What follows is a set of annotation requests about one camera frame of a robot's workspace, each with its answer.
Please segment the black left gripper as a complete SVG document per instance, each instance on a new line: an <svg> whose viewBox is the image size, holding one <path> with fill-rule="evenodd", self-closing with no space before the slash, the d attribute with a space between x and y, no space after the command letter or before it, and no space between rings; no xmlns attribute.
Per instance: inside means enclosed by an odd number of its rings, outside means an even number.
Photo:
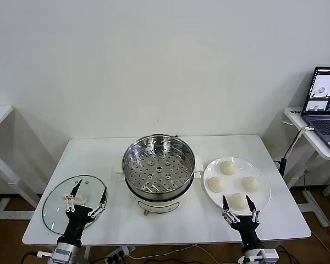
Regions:
<svg viewBox="0 0 330 264"><path fill-rule="evenodd" d="M107 187L105 186L96 208L92 209L82 205L74 206L74 198L77 195L82 181L82 179L79 180L76 186L72 188L71 192L65 195L66 215L69 222L63 235L67 238L78 240L81 239L85 226L94 221L92 217L96 217L106 209L107 202Z"/></svg>

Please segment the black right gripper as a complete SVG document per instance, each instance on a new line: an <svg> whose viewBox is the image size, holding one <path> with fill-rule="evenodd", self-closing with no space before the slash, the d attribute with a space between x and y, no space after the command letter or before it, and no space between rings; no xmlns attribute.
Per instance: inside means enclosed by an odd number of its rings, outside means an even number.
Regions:
<svg viewBox="0 0 330 264"><path fill-rule="evenodd" d="M246 195L247 205L251 212L251 216L236 216L229 209L229 205L225 195L223 195L223 212L222 216L230 227L238 231L243 242L243 245L261 245L261 240L256 234L256 229L259 226L259 214L254 202Z"/></svg>

